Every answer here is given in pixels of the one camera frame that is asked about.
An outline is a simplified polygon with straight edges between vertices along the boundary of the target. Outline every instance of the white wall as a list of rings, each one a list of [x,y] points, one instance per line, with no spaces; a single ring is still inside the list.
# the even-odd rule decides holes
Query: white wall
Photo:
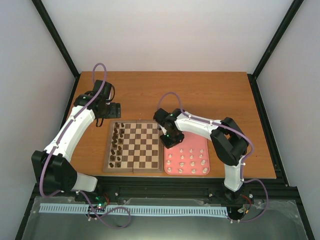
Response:
[[[304,1],[258,85],[290,185],[320,239],[320,4]]]
[[[252,73],[292,0],[43,0],[75,65]]]
[[[0,8],[0,239],[14,239],[35,177],[34,150],[57,134],[74,78],[30,0]]]

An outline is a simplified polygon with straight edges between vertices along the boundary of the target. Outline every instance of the wooden table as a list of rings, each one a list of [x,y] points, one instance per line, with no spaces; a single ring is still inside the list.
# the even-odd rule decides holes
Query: wooden table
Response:
[[[103,72],[96,72],[95,76],[95,79],[102,80]],[[115,86],[113,101],[121,103],[122,120],[152,120],[160,97],[170,91],[179,94],[183,108],[194,115],[220,120],[225,117],[233,118],[255,145],[255,152],[246,161],[244,176],[276,178],[245,72],[110,71],[107,81]],[[73,101],[92,88],[92,73],[82,72]],[[168,95],[161,104],[161,107],[168,112],[178,106],[178,101],[173,95]],[[96,124],[92,123],[80,139],[71,161],[79,173],[94,176],[174,177],[166,172],[135,174],[103,172],[110,121],[105,119],[102,127],[96,127]],[[210,172],[202,178],[223,178],[224,165],[218,159],[210,141],[208,141],[208,151]]]

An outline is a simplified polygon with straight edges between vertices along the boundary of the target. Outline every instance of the chessboard square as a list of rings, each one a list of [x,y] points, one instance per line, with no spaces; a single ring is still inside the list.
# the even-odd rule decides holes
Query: chessboard square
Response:
[[[127,161],[121,162],[121,168],[126,169],[127,167],[128,167],[128,162]]]
[[[139,162],[139,168],[140,169],[144,169],[146,167],[146,163],[145,162]]]
[[[123,150],[122,150],[122,159],[123,159],[123,157],[124,156],[128,156],[129,155],[129,150],[125,150],[124,148],[123,148]]]
[[[158,168],[158,162],[156,162],[156,161],[151,162],[151,168],[157,169]]]
[[[151,169],[151,164],[152,164],[152,162],[150,162],[150,161],[149,161],[149,162],[146,162],[146,163],[145,163],[145,168],[146,168],[146,169]]]

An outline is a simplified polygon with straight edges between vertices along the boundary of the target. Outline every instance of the robotic arm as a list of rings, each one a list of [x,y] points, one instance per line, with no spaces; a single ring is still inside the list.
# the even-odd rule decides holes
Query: robotic arm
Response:
[[[108,82],[105,82],[102,91],[94,101],[83,109],[97,93],[102,83],[103,81],[96,80],[92,91],[81,94],[76,98],[70,117],[58,135],[44,151],[33,153],[31,160],[38,183],[49,156],[48,153],[55,148],[46,168],[43,184],[65,192],[71,190],[92,192],[95,190],[97,179],[93,176],[78,173],[71,166],[70,161],[80,138],[95,119],[96,126],[101,127],[104,119],[121,117],[120,103],[111,102],[115,95],[115,88]]]
[[[243,184],[241,160],[245,157],[249,144],[236,133],[212,123],[227,126],[240,133],[242,131],[235,121],[229,117],[222,121],[212,121],[203,117],[197,116],[195,119],[190,116],[189,112],[185,111],[183,114],[180,109],[169,113],[159,108],[155,112],[153,119],[162,129],[163,135],[160,136],[160,139],[163,145],[169,149],[181,143],[185,137],[184,131],[211,140],[218,158],[224,163],[224,186],[232,192],[237,192]]]

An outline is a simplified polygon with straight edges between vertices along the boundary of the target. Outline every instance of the wooden chessboard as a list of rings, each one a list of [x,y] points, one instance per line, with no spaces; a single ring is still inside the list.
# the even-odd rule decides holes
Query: wooden chessboard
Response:
[[[158,173],[164,170],[164,146],[153,120],[110,122],[103,171]]]

